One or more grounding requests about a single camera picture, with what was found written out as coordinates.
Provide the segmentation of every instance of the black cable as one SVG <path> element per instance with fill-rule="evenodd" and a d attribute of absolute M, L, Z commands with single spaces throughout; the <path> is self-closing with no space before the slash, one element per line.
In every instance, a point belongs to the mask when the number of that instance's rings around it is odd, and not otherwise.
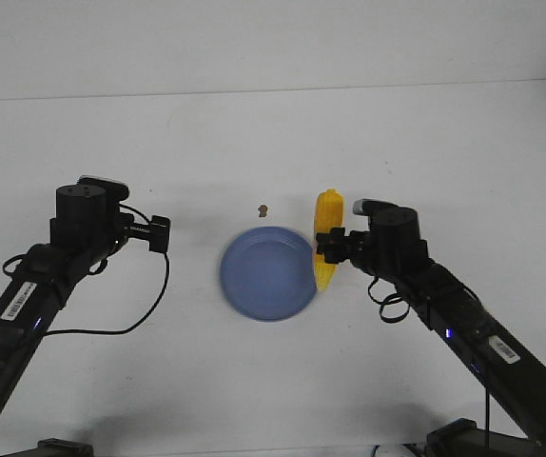
<path fill-rule="evenodd" d="M 128 205 L 123 205 L 123 204 L 119 204 L 119 208 L 123 208 L 123 209 L 128 209 L 130 211 L 133 211 L 135 212 L 136 214 L 138 214 L 140 217 L 142 217 L 147 224 L 150 224 L 150 219 L 148 219 L 142 212 L 140 212 L 138 209 L 136 208 L 132 208 L 132 207 L 129 207 Z"/>
<path fill-rule="evenodd" d="M 87 275 L 95 276 L 96 274 L 100 274 L 102 271 L 106 269 L 107 266 L 108 266 L 108 259 L 103 259 L 102 262 L 100 262 L 100 265 L 98 266 L 98 268 L 94 271 L 90 271 L 89 273 L 87 273 Z"/>
<path fill-rule="evenodd" d="M 13 272 L 8 271 L 7 267 L 12 264 L 13 262 L 17 262 L 18 260 L 22 260 L 24 257 L 26 257 L 26 254 L 19 254 L 11 257 L 7 262 L 3 264 L 3 273 L 5 273 L 7 276 L 12 277 Z"/>
<path fill-rule="evenodd" d="M 472 298 L 473 298 L 474 300 L 476 300 L 480 305 L 482 305 L 482 302 L 480 302 L 480 299 L 478 298 L 478 296 L 476 295 L 476 293 L 475 293 L 473 290 L 471 290 L 470 288 L 468 288 L 468 287 L 465 286 L 464 284 L 461 284 L 461 285 L 463 286 L 463 288 L 465 289 L 465 291 L 466 291 L 467 293 L 469 293 L 470 295 L 472 295 Z"/>
<path fill-rule="evenodd" d="M 67 335 L 67 334 L 87 334 L 87 335 L 125 335 L 127 333 L 130 333 L 134 329 L 136 329 L 138 326 L 140 326 L 148 317 L 150 314 L 153 313 L 153 311 L 156 309 L 156 307 L 159 306 L 159 303 L 161 302 L 161 299 L 166 293 L 167 289 L 167 282 L 169 281 L 169 257 L 167 256 L 167 253 L 163 254 L 166 259 L 166 277 L 163 281 L 163 286 L 161 288 L 161 292 L 159 293 L 159 296 L 155 300 L 155 303 L 150 307 L 150 309 L 146 312 L 142 318 L 136 322 L 133 326 L 125 328 L 124 330 L 86 330 L 81 328 L 68 328 L 65 330 L 52 330 L 46 332 L 43 337 L 50 336 L 50 335 Z"/>
<path fill-rule="evenodd" d="M 491 392 L 488 388 L 484 389 L 484 451 L 489 455 L 491 445 Z"/>
<path fill-rule="evenodd" d="M 397 324 L 398 322 L 403 321 L 406 316 L 408 316 L 408 313 L 410 312 L 410 305 L 406 305 L 406 311 L 403 314 L 400 314 L 395 317 L 387 317 L 383 315 L 383 312 L 386 307 L 390 305 L 395 305 L 397 303 L 401 303 L 404 301 L 404 299 L 398 294 L 398 293 L 392 293 L 390 295 L 387 295 L 383 300 L 377 300 L 372 295 L 372 287 L 379 281 L 379 276 L 375 275 L 375 279 L 373 279 L 372 283 L 370 283 L 370 286 L 368 286 L 368 296 L 370 299 L 375 302 L 377 305 L 379 305 L 379 317 L 385 324 Z"/>

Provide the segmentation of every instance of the sticker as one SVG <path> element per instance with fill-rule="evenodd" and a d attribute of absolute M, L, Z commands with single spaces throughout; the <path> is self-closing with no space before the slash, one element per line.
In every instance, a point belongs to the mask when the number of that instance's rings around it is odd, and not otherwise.
<path fill-rule="evenodd" d="M 489 337 L 489 346 L 508 364 L 514 364 L 520 360 L 520 356 L 496 335 Z"/>
<path fill-rule="evenodd" d="M 5 309 L 5 312 L 3 312 L 3 315 L 0 316 L 0 318 L 4 321 L 14 321 L 35 289 L 36 283 L 24 283 L 15 294 L 15 297 L 10 301 L 9 306 Z"/>

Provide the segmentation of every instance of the white table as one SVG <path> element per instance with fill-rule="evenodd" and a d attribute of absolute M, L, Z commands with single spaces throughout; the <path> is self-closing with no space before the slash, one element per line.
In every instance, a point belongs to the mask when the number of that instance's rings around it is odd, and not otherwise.
<path fill-rule="evenodd" d="M 546 81 L 0 102 L 0 265 L 47 242 L 55 189 L 85 173 L 172 218 L 171 289 L 133 334 L 46 340 L 0 418 L 0 454 L 51 436 L 98 455 L 367 447 L 481 423 L 479 384 L 414 314 L 380 322 L 348 265 L 281 323 L 225 303 L 227 243 L 262 225 L 309 237 L 330 187 L 349 208 L 417 209 L 433 258 L 546 364 Z M 133 241 L 54 326 L 131 324 L 162 277 Z M 498 408 L 492 424 L 519 433 Z"/>

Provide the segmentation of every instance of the white wall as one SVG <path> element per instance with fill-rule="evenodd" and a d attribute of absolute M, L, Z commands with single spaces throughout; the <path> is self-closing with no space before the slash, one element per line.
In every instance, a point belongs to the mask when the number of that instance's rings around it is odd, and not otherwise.
<path fill-rule="evenodd" d="M 546 2 L 0 1 L 0 99 L 546 79 Z"/>

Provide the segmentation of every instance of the blue plate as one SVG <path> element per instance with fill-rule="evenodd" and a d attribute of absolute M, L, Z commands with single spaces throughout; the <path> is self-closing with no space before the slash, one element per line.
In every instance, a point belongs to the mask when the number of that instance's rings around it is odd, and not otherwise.
<path fill-rule="evenodd" d="M 241 314 L 281 321 L 302 311 L 315 296 L 313 249 L 287 228 L 254 228 L 224 253 L 220 280 L 226 300 Z"/>

